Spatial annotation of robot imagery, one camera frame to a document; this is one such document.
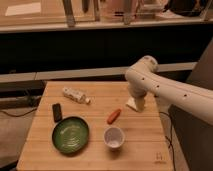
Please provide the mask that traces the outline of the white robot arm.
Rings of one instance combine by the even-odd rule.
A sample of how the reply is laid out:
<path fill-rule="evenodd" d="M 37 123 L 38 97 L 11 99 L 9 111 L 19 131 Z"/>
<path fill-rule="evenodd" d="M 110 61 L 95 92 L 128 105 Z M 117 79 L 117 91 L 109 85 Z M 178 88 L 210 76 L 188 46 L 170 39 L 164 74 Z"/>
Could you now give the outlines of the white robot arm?
<path fill-rule="evenodd" d="M 157 60 L 149 55 L 130 66 L 125 73 L 134 109 L 141 111 L 148 92 L 213 125 L 213 90 L 174 81 L 156 74 Z"/>

